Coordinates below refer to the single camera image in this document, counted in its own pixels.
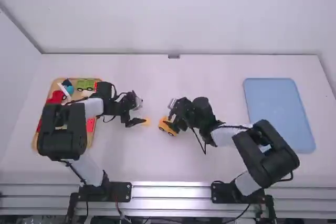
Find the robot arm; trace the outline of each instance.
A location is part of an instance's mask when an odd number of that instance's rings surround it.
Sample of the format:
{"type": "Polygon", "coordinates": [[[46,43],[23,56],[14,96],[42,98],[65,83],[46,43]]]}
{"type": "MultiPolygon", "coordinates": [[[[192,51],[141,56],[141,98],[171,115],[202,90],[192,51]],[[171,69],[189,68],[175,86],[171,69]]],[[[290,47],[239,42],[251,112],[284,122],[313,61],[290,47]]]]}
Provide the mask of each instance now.
{"type": "Polygon", "coordinates": [[[86,185],[100,186],[103,179],[103,171],[85,153],[87,120],[102,115],[120,116],[126,127],[146,121],[130,119],[129,115],[130,110],[141,107],[142,99],[134,91],[117,95],[115,87],[112,97],[112,87],[111,83],[98,82],[96,93],[88,98],[65,105],[46,104],[43,109],[37,140],[39,154],[65,163],[86,185]]]}
{"type": "Polygon", "coordinates": [[[196,128],[205,144],[218,147],[233,143],[238,149],[247,170],[227,187],[228,195],[235,202],[270,187],[288,174],[292,175],[300,165],[295,152],[266,120],[253,125],[228,125],[216,119],[205,97],[192,102],[187,98],[173,99],[168,108],[170,121],[166,123],[172,130],[196,128]]]}

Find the light blue pad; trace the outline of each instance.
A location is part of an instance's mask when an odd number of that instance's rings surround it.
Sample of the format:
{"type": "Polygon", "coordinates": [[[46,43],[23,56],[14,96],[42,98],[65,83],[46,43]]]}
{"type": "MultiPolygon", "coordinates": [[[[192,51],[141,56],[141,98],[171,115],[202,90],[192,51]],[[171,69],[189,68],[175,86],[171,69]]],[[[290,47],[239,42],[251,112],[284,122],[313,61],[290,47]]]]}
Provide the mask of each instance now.
{"type": "Polygon", "coordinates": [[[312,153],[311,134],[295,82],[289,78],[248,78],[244,81],[251,123],[268,120],[298,153],[312,153]]]}

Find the white wall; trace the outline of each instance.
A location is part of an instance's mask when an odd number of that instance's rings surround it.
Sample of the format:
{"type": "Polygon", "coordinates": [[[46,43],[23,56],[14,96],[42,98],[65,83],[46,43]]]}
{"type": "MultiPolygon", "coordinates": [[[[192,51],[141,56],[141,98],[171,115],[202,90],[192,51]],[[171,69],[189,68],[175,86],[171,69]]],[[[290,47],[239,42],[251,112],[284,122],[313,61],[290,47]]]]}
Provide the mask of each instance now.
{"type": "Polygon", "coordinates": [[[336,89],[336,0],[0,0],[45,52],[319,53],[336,89]]]}
{"type": "Polygon", "coordinates": [[[0,10],[0,158],[6,149],[41,54],[0,10]]]}

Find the yellow toy car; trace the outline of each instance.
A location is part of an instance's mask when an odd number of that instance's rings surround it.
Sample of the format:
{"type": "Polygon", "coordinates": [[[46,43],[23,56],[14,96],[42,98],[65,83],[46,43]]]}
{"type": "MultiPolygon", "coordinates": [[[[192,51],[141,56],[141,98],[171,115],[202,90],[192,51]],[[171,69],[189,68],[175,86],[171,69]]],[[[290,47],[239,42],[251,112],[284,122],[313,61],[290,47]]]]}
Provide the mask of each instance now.
{"type": "Polygon", "coordinates": [[[169,126],[164,121],[171,122],[168,120],[168,116],[162,117],[159,121],[160,131],[168,132],[170,136],[177,136],[177,133],[173,131],[171,128],[169,128],[169,126]]]}

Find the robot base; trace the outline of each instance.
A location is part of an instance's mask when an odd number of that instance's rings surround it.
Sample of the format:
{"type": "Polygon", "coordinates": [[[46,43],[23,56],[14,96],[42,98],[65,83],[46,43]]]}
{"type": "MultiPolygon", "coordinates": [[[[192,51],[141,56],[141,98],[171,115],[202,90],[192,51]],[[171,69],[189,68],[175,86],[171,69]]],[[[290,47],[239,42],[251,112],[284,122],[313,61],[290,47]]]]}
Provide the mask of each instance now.
{"type": "Polygon", "coordinates": [[[130,182],[108,182],[102,187],[82,186],[78,191],[78,201],[88,202],[130,202],[132,184],[130,182]]]}
{"type": "Polygon", "coordinates": [[[237,197],[235,188],[231,183],[212,182],[211,200],[215,204],[263,204],[265,203],[265,191],[260,189],[248,197],[237,197]]]}

